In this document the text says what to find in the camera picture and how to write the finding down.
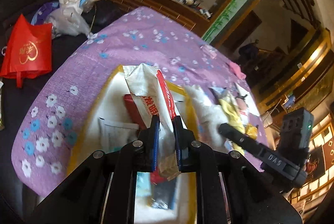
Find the pink cloth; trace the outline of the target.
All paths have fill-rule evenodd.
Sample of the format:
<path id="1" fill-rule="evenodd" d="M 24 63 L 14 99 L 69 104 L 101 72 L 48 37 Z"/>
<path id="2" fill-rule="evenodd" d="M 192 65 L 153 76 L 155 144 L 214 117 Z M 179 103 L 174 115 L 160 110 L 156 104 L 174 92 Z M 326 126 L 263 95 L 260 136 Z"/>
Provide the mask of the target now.
<path id="1" fill-rule="evenodd" d="M 246 79 L 246 75 L 241 71 L 241 67 L 238 64 L 230 61 L 229 62 L 229 68 L 233 72 L 233 74 L 235 74 L 237 76 L 238 79 L 240 79 L 240 80 L 245 80 Z"/>

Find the white notebook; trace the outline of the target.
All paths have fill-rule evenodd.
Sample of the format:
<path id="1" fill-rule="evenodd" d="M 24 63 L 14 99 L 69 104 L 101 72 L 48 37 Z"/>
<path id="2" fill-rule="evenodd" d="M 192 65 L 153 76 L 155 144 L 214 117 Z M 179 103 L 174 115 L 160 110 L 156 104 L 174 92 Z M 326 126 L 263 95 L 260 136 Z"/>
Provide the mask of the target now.
<path id="1" fill-rule="evenodd" d="M 238 91 L 238 95 L 244 100 L 249 113 L 253 114 L 254 116 L 260 117 L 260 112 L 256 106 L 256 103 L 253 99 L 251 92 L 247 91 L 239 84 L 235 84 L 235 87 Z"/>

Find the teal tissue pack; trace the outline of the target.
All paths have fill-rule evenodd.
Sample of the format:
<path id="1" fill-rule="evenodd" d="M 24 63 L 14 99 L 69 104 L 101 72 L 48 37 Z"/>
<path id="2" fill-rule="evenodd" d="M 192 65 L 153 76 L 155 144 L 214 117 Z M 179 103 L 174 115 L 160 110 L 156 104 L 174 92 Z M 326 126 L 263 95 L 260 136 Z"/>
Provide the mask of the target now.
<path id="1" fill-rule="evenodd" d="M 168 180 L 154 173 L 137 173 L 136 199 L 155 209 L 173 210 L 177 178 Z"/>

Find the white plastic bags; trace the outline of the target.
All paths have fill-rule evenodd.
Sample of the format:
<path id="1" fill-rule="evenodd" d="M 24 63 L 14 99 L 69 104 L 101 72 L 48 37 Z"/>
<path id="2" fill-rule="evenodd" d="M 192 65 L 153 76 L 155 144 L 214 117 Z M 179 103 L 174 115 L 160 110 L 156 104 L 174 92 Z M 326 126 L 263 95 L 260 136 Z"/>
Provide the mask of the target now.
<path id="1" fill-rule="evenodd" d="M 52 25 L 52 37 L 84 34 L 91 38 L 92 25 L 87 24 L 82 14 L 89 13 L 98 1 L 101 0 L 58 0 L 59 8 L 49 13 L 44 21 Z"/>

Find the wooden cabinet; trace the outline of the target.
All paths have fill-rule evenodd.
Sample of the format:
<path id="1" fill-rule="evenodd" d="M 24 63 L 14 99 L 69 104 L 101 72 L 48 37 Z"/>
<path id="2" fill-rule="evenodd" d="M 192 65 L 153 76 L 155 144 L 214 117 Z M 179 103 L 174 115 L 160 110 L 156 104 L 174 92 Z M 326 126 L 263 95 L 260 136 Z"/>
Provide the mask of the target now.
<path id="1" fill-rule="evenodd" d="M 176 21 L 199 37 L 209 28 L 210 21 L 199 12 L 176 0 L 109 0 L 117 4 L 124 12 L 138 7 L 148 7 Z"/>

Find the yellow-rimmed white storage box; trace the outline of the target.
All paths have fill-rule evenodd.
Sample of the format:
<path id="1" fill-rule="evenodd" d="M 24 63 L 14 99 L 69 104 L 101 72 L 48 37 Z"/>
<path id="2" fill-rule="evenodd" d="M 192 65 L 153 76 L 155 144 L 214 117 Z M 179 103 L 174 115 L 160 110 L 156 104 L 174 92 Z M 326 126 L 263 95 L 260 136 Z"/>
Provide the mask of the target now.
<path id="1" fill-rule="evenodd" d="M 197 118 L 191 99 L 183 88 L 171 82 L 166 84 L 182 117 L 183 126 L 197 136 Z M 123 96 L 129 92 L 123 66 L 119 65 L 108 77 L 86 117 L 82 132 L 71 153 L 68 174 L 72 173 L 91 153 L 102 150 L 99 118 L 115 122 L 132 122 L 123 100 Z M 177 180 L 174 209 L 155 209 L 136 199 L 135 223 L 196 223 L 196 176 L 194 173 L 181 174 Z"/>

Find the pink transparent pouch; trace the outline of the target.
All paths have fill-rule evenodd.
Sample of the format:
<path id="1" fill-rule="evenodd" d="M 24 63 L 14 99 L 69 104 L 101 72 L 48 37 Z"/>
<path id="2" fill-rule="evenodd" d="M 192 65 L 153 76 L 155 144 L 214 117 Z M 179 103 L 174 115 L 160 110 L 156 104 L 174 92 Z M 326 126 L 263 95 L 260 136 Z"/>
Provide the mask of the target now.
<path id="1" fill-rule="evenodd" d="M 201 50 L 204 54 L 209 56 L 211 59 L 215 59 L 217 57 L 217 50 L 208 44 L 201 45 Z"/>

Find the white red-text plastic bag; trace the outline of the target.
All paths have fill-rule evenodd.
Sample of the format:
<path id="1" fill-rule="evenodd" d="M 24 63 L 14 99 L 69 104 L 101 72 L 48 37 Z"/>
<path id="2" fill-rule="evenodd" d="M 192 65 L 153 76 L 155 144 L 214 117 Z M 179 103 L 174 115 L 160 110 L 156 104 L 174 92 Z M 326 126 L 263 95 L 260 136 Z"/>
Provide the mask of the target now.
<path id="1" fill-rule="evenodd" d="M 243 125 L 247 125 L 249 123 L 249 111 L 248 109 L 239 110 L 239 117 Z"/>

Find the pink fluffy round pad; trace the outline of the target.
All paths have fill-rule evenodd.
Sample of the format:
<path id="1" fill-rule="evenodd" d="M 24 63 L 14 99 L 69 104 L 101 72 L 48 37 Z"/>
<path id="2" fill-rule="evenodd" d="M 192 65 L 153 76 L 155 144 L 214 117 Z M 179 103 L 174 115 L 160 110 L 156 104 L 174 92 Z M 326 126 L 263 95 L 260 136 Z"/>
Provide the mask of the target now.
<path id="1" fill-rule="evenodd" d="M 235 99 L 235 101 L 238 105 L 239 110 L 241 110 L 241 111 L 247 110 L 248 106 L 247 106 L 247 104 L 246 104 L 246 102 L 243 98 L 237 97 Z"/>

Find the red white snack bag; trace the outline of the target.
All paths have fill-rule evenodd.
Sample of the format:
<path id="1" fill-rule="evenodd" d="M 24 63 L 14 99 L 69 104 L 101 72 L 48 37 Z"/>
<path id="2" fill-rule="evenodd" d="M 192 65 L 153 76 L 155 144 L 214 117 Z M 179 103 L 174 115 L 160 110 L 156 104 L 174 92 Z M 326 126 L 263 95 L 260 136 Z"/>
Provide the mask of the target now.
<path id="1" fill-rule="evenodd" d="M 173 118 L 179 114 L 173 96 L 162 72 L 147 64 L 123 66 L 125 81 L 130 95 L 144 124 L 148 127 L 152 117 L 160 119 L 158 126 L 158 173 L 167 180 L 176 178 L 180 172 L 177 166 L 176 141 Z"/>

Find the yellow towel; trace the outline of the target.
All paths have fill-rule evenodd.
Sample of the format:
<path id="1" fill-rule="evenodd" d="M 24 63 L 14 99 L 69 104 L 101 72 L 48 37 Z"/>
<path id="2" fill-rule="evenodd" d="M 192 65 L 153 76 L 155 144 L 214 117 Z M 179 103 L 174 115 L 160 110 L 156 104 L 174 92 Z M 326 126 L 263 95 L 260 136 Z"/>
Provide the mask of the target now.
<path id="1" fill-rule="evenodd" d="M 235 101 L 235 97 L 231 94 L 218 99 L 221 108 L 228 119 L 228 124 L 241 132 L 256 140 L 258 137 L 258 128 L 251 123 L 243 125 L 239 117 L 239 108 Z"/>

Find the red shopping bag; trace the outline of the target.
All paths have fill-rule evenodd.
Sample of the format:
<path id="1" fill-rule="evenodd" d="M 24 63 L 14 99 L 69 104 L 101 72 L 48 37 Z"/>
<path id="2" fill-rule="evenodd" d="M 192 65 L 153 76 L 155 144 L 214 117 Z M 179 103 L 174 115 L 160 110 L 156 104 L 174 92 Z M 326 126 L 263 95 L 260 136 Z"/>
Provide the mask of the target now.
<path id="1" fill-rule="evenodd" d="M 34 79 L 52 71 L 52 25 L 32 25 L 20 15 L 11 32 L 1 77 L 16 80 L 21 88 L 24 79 Z"/>

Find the white fluffy cloth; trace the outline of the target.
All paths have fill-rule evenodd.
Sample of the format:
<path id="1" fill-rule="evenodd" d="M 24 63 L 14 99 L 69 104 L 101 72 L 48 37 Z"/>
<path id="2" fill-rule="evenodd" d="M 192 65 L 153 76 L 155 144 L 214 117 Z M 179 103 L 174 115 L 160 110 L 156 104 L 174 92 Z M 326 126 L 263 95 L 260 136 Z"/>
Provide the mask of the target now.
<path id="1" fill-rule="evenodd" d="M 209 145 L 213 150 L 228 153 L 229 147 L 225 145 L 226 138 L 219 134 L 219 126 L 227 123 L 227 117 L 220 105 L 215 105 L 199 85 L 186 85 L 186 93 L 191 99 L 197 120 L 201 126 L 200 141 Z"/>

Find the white printed pouch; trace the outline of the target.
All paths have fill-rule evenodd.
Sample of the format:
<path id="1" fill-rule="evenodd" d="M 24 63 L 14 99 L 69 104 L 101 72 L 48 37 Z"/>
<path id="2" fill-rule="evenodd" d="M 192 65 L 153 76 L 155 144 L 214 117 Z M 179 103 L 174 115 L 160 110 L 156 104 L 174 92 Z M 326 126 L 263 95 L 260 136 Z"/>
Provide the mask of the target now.
<path id="1" fill-rule="evenodd" d="M 100 144 L 105 153 L 120 150 L 123 146 L 137 139 L 139 125 L 99 118 Z"/>

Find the person in dark clothes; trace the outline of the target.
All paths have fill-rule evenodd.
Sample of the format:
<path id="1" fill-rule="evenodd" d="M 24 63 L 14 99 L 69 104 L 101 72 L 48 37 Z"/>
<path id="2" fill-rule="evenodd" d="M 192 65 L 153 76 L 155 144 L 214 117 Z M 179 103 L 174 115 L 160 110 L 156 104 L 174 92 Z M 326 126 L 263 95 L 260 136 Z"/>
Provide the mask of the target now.
<path id="1" fill-rule="evenodd" d="M 258 43 L 259 40 L 256 39 L 254 42 L 251 42 L 243 47 L 241 47 L 238 51 L 239 53 L 239 58 L 238 62 L 239 64 L 245 64 L 252 59 L 256 58 L 259 49 L 258 49 Z"/>

